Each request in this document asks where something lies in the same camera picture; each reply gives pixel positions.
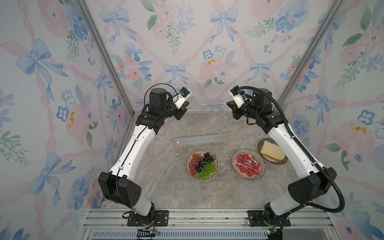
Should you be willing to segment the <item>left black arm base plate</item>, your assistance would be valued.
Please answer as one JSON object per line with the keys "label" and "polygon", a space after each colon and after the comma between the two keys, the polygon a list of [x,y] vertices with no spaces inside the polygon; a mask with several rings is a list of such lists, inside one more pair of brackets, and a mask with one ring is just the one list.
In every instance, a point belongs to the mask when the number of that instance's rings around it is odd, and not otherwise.
{"label": "left black arm base plate", "polygon": [[126,212],[124,216],[128,227],[167,227],[169,222],[169,211],[154,210],[147,216],[139,215],[134,211]]}

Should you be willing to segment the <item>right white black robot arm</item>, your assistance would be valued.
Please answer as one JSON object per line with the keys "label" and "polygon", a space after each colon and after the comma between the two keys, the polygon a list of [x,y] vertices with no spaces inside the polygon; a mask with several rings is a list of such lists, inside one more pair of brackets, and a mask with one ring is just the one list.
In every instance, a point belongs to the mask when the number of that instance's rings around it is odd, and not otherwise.
{"label": "right white black robot arm", "polygon": [[[265,205],[261,220],[269,226],[284,225],[290,214],[306,207],[314,207],[329,213],[339,213],[345,208],[345,198],[335,183],[337,176],[333,168],[326,168],[305,147],[294,133],[282,107],[266,89],[235,86],[228,91],[232,101],[227,102],[233,117],[239,120],[255,120],[263,131],[282,149],[293,165],[299,180],[288,185],[288,190],[278,199]],[[312,201],[333,188],[339,205],[330,209]]]}

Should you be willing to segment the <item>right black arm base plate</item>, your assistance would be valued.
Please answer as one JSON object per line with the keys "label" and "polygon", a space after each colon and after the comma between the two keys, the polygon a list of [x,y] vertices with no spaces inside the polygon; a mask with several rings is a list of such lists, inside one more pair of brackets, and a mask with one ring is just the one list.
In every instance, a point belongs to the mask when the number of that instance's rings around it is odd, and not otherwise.
{"label": "right black arm base plate", "polygon": [[273,212],[262,210],[248,210],[248,225],[250,227],[290,227],[289,216],[276,216]]}

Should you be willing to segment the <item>cream plastic wrap dispenser box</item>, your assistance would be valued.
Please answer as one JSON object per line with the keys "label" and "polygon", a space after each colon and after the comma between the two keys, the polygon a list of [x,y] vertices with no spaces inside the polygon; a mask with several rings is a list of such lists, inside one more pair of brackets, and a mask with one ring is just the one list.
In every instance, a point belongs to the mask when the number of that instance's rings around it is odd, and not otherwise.
{"label": "cream plastic wrap dispenser box", "polygon": [[215,135],[204,135],[195,137],[185,137],[174,139],[175,147],[202,145],[210,143],[226,142],[228,140],[227,134],[215,134]]}

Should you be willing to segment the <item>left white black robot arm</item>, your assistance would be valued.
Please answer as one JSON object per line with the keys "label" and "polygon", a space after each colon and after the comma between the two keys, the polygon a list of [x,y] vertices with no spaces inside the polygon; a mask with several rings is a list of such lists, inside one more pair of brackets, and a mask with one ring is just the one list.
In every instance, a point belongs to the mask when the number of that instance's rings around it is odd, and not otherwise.
{"label": "left white black robot arm", "polygon": [[172,96],[163,88],[150,90],[149,103],[138,116],[133,135],[123,153],[109,172],[98,177],[105,199],[131,209],[130,219],[143,226],[151,226],[156,220],[154,203],[141,196],[142,188],[134,182],[139,164],[167,118],[180,120],[187,112],[191,92],[181,88]]}

